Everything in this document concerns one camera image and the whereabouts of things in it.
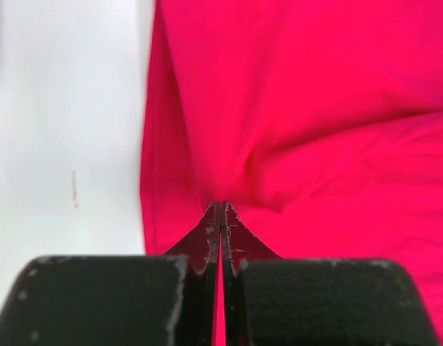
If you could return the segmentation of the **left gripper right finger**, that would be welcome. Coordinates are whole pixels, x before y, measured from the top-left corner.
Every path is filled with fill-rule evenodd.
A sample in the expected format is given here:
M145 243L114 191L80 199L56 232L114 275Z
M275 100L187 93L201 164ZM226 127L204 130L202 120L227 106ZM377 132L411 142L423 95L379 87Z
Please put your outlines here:
M438 345L411 276L385 259L284 259L221 205L228 345Z

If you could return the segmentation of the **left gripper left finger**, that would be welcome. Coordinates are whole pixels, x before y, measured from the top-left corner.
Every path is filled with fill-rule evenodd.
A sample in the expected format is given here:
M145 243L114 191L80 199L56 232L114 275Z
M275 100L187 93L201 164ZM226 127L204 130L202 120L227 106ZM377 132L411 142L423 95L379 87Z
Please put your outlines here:
M155 256L48 255L18 274L0 345L212 345L221 206Z

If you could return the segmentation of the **red t shirt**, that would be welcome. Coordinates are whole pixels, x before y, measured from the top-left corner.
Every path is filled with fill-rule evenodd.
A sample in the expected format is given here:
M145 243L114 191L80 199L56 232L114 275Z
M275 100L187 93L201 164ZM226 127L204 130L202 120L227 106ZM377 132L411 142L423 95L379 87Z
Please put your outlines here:
M284 257L396 261L443 344L443 1L158 1L140 196L148 254L229 201Z

